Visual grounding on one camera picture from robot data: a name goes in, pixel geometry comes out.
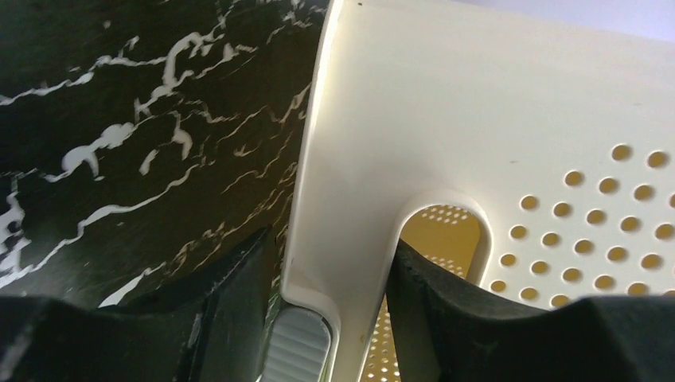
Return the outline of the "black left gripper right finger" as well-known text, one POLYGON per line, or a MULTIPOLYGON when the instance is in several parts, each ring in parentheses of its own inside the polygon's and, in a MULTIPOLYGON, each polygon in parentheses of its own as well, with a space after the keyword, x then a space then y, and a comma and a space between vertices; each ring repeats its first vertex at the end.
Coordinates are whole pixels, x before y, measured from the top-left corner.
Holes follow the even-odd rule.
POLYGON ((399 243, 386 298, 403 381, 671 381, 674 299, 592 296, 541 310, 399 243))

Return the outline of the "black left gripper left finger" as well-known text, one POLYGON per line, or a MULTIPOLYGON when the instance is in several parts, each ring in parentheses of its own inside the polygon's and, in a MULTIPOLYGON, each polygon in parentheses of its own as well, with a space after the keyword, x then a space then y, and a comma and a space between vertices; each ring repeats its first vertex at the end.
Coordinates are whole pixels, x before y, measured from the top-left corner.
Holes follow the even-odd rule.
POLYGON ((261 228, 213 263, 124 306, 1 300, 4 381, 255 381, 275 248, 261 228))

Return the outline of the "cream perforated storage basket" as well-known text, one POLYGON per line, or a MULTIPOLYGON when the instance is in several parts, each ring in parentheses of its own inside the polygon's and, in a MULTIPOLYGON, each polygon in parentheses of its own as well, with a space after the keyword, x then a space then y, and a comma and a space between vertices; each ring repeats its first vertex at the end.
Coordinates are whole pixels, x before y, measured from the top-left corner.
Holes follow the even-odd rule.
POLYGON ((673 2, 330 2, 281 282, 328 380, 364 371, 417 212, 478 220, 490 297, 673 292, 673 2))

